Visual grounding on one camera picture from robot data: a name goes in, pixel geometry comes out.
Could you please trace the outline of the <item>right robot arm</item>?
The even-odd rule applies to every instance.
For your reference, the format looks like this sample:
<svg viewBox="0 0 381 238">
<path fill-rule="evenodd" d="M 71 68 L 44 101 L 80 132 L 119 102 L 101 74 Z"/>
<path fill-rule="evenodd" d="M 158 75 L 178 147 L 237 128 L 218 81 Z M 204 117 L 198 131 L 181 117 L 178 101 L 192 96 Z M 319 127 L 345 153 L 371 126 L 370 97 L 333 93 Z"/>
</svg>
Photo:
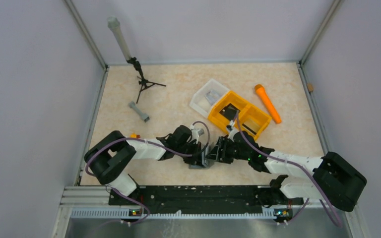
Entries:
<svg viewBox="0 0 381 238">
<path fill-rule="evenodd" d="M 247 161 L 255 171 L 276 174 L 271 181 L 271 198 L 285 204 L 293 198 L 329 201 L 335 208 L 351 212 L 367 179 L 336 152 L 322 157 L 303 157 L 259 146 L 247 132 L 219 137 L 206 158 L 230 164 Z"/>
</svg>

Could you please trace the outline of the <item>grey leather card holder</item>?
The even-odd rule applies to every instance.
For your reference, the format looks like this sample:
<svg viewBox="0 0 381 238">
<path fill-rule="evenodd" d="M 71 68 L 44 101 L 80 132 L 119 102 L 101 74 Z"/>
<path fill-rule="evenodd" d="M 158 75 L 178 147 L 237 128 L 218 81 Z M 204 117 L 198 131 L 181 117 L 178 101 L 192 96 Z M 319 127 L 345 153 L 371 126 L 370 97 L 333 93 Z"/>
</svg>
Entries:
<svg viewBox="0 0 381 238">
<path fill-rule="evenodd" d="M 214 161 L 206 158 L 207 150 L 199 155 L 193 156 L 189 164 L 189 169 L 209 169 L 214 165 Z"/>
</svg>

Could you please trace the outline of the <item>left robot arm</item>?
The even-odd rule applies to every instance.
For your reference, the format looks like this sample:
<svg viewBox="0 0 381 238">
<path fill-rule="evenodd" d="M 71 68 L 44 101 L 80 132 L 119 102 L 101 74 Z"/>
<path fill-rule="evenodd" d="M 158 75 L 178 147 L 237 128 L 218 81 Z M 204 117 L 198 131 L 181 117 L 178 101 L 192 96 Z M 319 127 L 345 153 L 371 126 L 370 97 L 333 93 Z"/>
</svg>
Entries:
<svg viewBox="0 0 381 238">
<path fill-rule="evenodd" d="M 120 193 L 127 205 L 139 199 L 137 183 L 125 172 L 130 161 L 152 159 L 164 161 L 180 156 L 189 165 L 203 166 L 208 146 L 199 138 L 210 136 L 207 129 L 180 125 L 174 132 L 155 139 L 125 137 L 115 130 L 104 137 L 84 155 L 85 172 L 97 178 L 101 185 L 109 186 Z"/>
</svg>

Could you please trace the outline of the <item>black card from holder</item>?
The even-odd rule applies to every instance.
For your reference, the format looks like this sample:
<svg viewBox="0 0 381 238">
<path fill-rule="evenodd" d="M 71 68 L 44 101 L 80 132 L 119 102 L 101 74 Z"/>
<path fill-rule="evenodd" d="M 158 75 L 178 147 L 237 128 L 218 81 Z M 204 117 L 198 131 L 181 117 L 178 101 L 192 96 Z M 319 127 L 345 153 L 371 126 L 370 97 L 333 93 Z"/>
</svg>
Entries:
<svg viewBox="0 0 381 238">
<path fill-rule="evenodd" d="M 228 121 L 234 120 L 238 109 L 231 103 L 225 106 L 219 113 L 225 117 Z"/>
</svg>

